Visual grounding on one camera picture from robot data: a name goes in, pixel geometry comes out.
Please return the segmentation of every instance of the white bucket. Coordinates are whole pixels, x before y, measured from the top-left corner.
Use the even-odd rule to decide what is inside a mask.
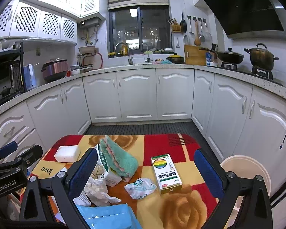
[[[268,195],[270,195],[271,192],[270,176],[265,167],[262,166],[262,164],[257,160],[255,160],[254,158],[243,155],[235,155],[226,158],[221,162],[220,165],[226,172],[233,171],[238,177],[252,179],[256,175],[261,175],[264,179]],[[237,198],[233,210],[237,212],[239,211],[239,208],[242,204],[242,200],[243,196]]]

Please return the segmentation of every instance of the blue gripper pad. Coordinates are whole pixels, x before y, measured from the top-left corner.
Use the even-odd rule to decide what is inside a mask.
[[[205,156],[198,149],[194,154],[194,162],[211,194],[215,198],[223,198],[223,183]]]
[[[16,151],[18,148],[18,145],[15,141],[8,143],[7,145],[0,148],[0,159],[3,159],[7,157],[9,154]]]
[[[84,189],[96,163],[98,162],[98,152],[94,148],[89,148],[77,162],[74,162],[67,171],[69,185],[69,197],[71,199],[79,197]]]

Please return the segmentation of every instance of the window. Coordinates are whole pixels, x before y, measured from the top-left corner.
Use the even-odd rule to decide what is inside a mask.
[[[123,41],[132,54],[142,54],[148,49],[164,49],[171,46],[168,23],[169,10],[165,5],[123,7],[109,11],[110,51]]]

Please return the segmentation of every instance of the white sponge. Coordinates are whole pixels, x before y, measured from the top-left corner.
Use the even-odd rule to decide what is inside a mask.
[[[75,162],[80,155],[78,146],[60,146],[55,153],[54,157],[57,162]]]

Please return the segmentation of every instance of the range hood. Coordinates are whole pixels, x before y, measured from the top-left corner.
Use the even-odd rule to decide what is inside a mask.
[[[204,0],[229,39],[286,39],[270,0]]]

